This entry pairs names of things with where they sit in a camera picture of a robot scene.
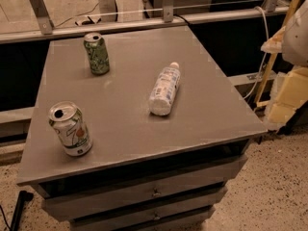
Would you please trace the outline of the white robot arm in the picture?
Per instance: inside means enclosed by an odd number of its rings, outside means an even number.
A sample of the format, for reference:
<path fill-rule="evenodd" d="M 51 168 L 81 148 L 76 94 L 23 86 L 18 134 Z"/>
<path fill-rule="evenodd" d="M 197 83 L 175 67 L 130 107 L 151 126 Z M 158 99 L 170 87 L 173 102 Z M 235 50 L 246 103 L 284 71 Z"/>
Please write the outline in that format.
<path fill-rule="evenodd" d="M 305 0 L 287 24 L 263 43 L 266 53 L 281 53 L 285 62 L 308 66 L 308 0 Z"/>

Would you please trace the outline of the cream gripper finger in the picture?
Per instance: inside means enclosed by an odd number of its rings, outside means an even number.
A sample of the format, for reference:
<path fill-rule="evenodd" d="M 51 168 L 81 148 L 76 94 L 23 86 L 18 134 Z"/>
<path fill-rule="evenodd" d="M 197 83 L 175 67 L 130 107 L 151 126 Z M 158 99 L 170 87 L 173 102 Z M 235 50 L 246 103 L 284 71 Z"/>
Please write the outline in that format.
<path fill-rule="evenodd" d="M 282 41 L 284 37 L 286 27 L 283 26 L 279 29 L 271 38 L 261 46 L 261 50 L 266 53 L 281 53 L 282 52 Z"/>

